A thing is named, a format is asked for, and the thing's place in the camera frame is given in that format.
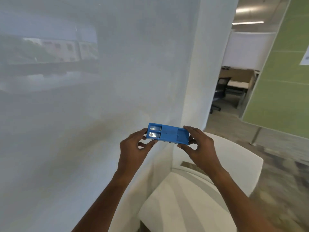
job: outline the white paper on green board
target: white paper on green board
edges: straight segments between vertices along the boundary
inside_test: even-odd
[[[309,65],[309,46],[307,48],[307,51],[306,51],[302,61],[300,62],[300,65]]]

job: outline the empty compartment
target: empty compartment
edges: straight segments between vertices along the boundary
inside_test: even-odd
[[[154,131],[161,131],[161,125],[150,125],[150,129]]]
[[[152,138],[160,138],[160,133],[149,132],[149,137],[152,137]]]
[[[189,132],[184,129],[178,129],[177,131],[177,142],[188,143],[189,141]]]

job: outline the ceiling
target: ceiling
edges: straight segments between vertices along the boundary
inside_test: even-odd
[[[276,32],[289,0],[239,0],[234,22],[264,21],[233,25],[235,31]]]

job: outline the person's right arm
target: person's right arm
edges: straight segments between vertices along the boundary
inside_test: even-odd
[[[221,193],[239,232],[278,231],[257,210],[253,202],[233,181],[229,173],[222,167],[214,148],[214,141],[201,130],[184,126],[189,131],[189,144],[197,144],[193,150],[187,145],[178,144],[213,181]]]

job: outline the ceiling light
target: ceiling light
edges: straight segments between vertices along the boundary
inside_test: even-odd
[[[264,23],[264,21],[256,21],[256,22],[240,22],[240,23],[232,23],[233,25],[241,25],[241,24],[256,24],[256,23]]]
[[[249,12],[250,8],[237,8],[236,13]]]

